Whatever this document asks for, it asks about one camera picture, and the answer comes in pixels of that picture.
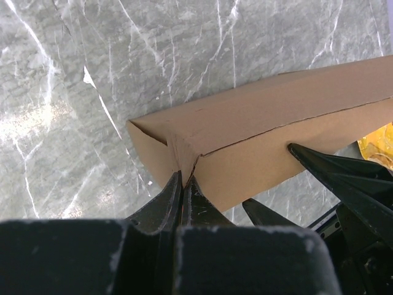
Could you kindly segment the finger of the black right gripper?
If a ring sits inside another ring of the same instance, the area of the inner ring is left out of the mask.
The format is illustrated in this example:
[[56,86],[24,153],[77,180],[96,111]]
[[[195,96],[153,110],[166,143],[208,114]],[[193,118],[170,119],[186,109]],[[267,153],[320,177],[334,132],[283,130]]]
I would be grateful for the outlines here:
[[262,203],[248,199],[242,203],[243,209],[255,226],[294,226],[295,223],[263,205]]

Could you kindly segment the brown cardboard paper box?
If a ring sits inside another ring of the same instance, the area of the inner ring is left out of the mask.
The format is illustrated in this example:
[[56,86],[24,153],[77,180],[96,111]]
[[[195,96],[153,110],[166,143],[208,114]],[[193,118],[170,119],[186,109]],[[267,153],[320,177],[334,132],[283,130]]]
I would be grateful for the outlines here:
[[333,154],[392,122],[392,57],[278,74],[126,124],[165,186],[196,178],[226,211],[302,172],[290,143]]

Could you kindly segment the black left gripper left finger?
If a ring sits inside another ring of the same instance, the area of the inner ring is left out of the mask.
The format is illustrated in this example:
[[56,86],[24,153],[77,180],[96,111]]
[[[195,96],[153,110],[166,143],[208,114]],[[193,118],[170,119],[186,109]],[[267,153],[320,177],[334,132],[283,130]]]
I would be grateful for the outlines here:
[[2,294],[170,294],[182,175],[125,219],[1,223]]

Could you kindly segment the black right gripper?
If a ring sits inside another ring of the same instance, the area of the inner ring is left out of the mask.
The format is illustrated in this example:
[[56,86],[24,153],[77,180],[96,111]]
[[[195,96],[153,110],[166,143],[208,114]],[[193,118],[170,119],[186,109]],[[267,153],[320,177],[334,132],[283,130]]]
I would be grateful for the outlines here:
[[343,294],[392,294],[392,174],[366,160],[290,143],[288,151],[343,204],[324,216],[325,241]]

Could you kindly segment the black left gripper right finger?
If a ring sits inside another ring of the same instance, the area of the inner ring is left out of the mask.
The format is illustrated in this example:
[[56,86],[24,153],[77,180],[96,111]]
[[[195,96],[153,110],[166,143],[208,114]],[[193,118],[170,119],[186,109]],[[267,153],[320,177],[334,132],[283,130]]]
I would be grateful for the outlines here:
[[340,294],[327,246],[298,226],[234,226],[191,179],[174,247],[176,294]]

